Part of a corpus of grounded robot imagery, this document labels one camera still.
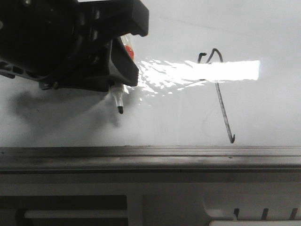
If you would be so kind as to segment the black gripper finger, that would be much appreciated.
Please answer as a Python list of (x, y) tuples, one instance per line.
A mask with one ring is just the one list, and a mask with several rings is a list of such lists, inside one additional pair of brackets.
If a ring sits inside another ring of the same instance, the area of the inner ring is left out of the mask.
[(94, 1), (94, 39), (113, 39), (126, 34), (149, 33), (148, 8), (140, 0)]
[(127, 53), (120, 37), (111, 42), (109, 71), (113, 81), (130, 87), (137, 86), (139, 69)]

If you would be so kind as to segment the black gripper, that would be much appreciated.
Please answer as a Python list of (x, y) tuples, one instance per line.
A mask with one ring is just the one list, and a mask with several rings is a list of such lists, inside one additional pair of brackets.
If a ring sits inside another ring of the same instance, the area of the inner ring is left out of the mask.
[(107, 91), (113, 32), (112, 1), (3, 0), (0, 73), (47, 89)]

